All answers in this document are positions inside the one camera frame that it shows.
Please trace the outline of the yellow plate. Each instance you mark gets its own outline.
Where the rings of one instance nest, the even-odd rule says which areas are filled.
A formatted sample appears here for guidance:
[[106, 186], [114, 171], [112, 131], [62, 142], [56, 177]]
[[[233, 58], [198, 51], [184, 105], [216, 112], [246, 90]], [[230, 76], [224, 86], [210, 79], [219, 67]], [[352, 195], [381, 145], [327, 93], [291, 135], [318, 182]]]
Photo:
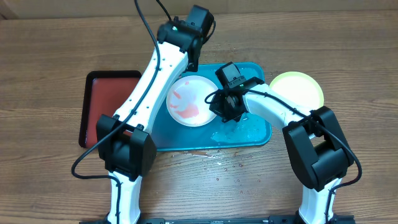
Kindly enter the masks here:
[[270, 88], [284, 98], [316, 110], [324, 105], [323, 90], [309, 75], [302, 72], [284, 72], [275, 77]]

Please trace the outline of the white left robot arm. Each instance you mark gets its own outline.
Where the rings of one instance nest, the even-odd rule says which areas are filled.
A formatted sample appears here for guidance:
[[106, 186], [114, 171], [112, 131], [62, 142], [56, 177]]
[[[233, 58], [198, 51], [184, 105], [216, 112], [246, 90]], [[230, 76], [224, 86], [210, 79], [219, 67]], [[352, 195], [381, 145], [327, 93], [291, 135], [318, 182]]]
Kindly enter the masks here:
[[174, 19], [160, 26], [151, 34], [154, 52], [138, 84], [112, 116], [98, 120], [95, 148], [112, 189], [107, 223], [137, 223], [142, 178], [156, 156], [150, 136], [155, 118], [177, 77], [197, 70], [201, 47], [214, 30], [214, 21]]

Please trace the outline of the white plate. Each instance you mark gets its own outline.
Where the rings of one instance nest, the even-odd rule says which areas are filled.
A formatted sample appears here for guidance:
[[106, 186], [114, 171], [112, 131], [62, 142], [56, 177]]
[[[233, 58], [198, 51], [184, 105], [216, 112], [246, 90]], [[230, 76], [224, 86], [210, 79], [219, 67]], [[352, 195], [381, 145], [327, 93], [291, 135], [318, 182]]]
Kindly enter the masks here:
[[217, 86], [208, 78], [190, 75], [178, 79], [170, 88], [166, 97], [166, 107], [176, 122], [199, 127], [210, 123], [216, 115], [210, 111], [205, 98], [216, 91]]

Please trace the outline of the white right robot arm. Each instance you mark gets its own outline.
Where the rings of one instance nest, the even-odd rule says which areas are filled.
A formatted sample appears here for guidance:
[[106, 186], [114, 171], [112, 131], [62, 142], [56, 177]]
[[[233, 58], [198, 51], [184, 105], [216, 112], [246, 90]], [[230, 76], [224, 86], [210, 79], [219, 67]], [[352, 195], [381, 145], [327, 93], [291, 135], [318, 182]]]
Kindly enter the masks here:
[[280, 129], [290, 165], [303, 184], [297, 223], [338, 223], [332, 206], [336, 190], [355, 156], [331, 109], [306, 109], [277, 94], [258, 78], [234, 80], [205, 98], [224, 123], [254, 114]]

